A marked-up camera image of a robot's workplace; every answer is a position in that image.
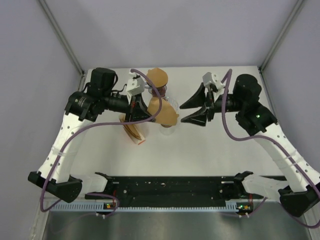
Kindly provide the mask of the brown paper coffee filter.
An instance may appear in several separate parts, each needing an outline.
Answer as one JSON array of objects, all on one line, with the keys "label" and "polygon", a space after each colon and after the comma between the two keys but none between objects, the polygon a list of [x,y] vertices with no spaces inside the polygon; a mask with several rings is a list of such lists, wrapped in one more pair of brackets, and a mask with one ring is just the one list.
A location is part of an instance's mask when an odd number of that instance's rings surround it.
[{"label": "brown paper coffee filter", "polygon": [[158,67],[149,69],[146,76],[156,88],[162,88],[167,85],[169,79],[167,73]]}]

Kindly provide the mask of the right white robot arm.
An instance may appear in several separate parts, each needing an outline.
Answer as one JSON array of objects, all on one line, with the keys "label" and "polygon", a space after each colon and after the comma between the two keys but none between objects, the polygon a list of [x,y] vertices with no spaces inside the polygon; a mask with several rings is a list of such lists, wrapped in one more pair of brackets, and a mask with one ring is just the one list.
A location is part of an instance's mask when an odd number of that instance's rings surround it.
[{"label": "right white robot arm", "polygon": [[227,135],[237,142],[255,140],[271,157],[285,180],[259,176],[250,171],[234,177],[233,192],[276,201],[293,217],[301,217],[320,201],[320,173],[302,157],[285,136],[277,118],[260,103],[262,87],[251,74],[240,74],[229,93],[231,72],[222,80],[207,72],[196,93],[181,109],[198,110],[181,119],[183,123],[206,126],[216,113],[222,117]]}]

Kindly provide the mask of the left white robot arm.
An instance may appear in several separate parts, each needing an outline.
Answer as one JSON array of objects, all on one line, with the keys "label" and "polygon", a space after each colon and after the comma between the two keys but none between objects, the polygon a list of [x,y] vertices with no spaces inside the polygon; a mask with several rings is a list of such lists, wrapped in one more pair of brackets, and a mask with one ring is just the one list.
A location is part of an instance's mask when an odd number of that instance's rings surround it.
[{"label": "left white robot arm", "polygon": [[82,90],[74,92],[64,109],[62,124],[48,156],[37,171],[28,175],[28,181],[42,189],[40,199],[50,193],[59,201],[73,202],[79,195],[97,192],[109,198],[114,191],[103,173],[84,176],[71,175],[71,168],[81,147],[86,131],[98,127],[97,118],[105,111],[124,114],[117,126],[155,122],[157,113],[149,113],[143,101],[145,86],[154,83],[137,69],[130,69],[123,90],[115,90],[117,73],[108,68],[89,69],[84,75]]}]

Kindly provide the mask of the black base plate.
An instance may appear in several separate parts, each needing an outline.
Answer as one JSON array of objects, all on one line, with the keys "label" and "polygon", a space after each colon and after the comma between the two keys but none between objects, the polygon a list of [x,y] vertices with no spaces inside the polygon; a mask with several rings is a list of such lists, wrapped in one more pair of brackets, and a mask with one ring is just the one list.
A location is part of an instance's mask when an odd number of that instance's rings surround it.
[{"label": "black base plate", "polygon": [[249,199],[233,185],[232,176],[112,176],[105,195],[120,207],[220,207],[225,201]]}]

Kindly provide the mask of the aluminium frame rail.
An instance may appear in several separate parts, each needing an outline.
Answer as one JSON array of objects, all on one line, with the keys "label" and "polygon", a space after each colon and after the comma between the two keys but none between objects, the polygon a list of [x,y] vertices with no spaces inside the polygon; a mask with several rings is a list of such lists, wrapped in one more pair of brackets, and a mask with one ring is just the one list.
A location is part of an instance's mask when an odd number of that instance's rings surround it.
[{"label": "aluminium frame rail", "polygon": [[65,54],[69,58],[71,64],[74,66],[75,70],[78,72],[80,76],[84,75],[84,70],[77,59],[70,43],[68,42],[65,34],[63,33],[59,23],[57,22],[53,12],[51,11],[48,3],[46,0],[36,0],[37,4],[41,8],[44,16],[47,18],[49,25],[51,26],[57,40],[59,41],[60,45],[62,46]]}]

